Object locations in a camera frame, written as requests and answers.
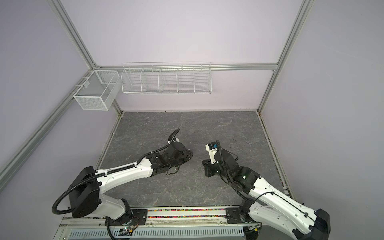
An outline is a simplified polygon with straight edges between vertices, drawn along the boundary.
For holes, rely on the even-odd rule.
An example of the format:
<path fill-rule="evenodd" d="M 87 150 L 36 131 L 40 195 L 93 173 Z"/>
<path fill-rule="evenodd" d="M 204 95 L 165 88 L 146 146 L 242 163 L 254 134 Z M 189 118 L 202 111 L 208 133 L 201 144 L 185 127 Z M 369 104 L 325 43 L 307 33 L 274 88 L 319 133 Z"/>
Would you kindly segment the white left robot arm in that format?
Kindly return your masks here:
<path fill-rule="evenodd" d="M 179 169 L 193 157 L 193 151 L 178 141 L 168 142 L 153 152 L 127 165 L 110 169 L 95 170 L 86 167 L 78 174 L 68 189 L 53 203 L 55 215 L 71 214 L 73 218 L 88 215 L 106 217 L 106 223 L 128 225 L 134 213 L 125 199 L 115 199 L 106 193 L 120 185 L 138 179 L 150 178 L 158 174 L 170 174 L 171 168 Z"/>

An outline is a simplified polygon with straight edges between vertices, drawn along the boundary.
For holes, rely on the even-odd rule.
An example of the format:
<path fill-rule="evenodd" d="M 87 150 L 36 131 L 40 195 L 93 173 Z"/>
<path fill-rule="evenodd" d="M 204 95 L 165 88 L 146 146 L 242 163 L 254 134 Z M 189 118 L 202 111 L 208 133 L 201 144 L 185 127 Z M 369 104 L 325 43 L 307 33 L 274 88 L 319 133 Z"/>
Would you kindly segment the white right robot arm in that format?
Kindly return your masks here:
<path fill-rule="evenodd" d="M 212 142 L 206 145 L 210 158 L 202 162 L 206 177 L 219 176 L 244 199 L 245 219 L 267 224 L 293 240 L 327 240 L 330 215 L 314 210 L 285 195 L 254 170 L 240 166 L 237 159 Z"/>

